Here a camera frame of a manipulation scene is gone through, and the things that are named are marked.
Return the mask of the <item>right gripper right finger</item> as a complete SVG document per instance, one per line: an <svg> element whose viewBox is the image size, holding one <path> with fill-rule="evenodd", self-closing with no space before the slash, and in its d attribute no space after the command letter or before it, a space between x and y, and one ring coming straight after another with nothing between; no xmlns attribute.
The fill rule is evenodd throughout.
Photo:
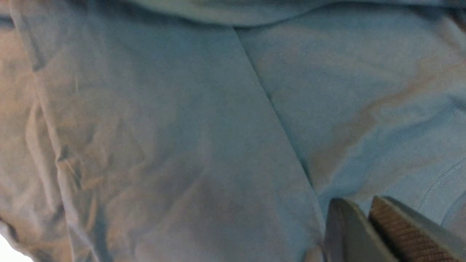
<svg viewBox="0 0 466 262"><path fill-rule="evenodd" d="M460 237L392 197L374 197L368 220L400 262L466 260Z"/></svg>

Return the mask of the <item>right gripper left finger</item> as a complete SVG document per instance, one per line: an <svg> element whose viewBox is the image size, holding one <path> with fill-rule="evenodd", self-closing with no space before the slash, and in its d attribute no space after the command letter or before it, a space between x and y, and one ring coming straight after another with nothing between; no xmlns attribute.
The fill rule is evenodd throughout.
<svg viewBox="0 0 466 262"><path fill-rule="evenodd" d="M353 201L334 198L324 237L326 262L397 262L365 213Z"/></svg>

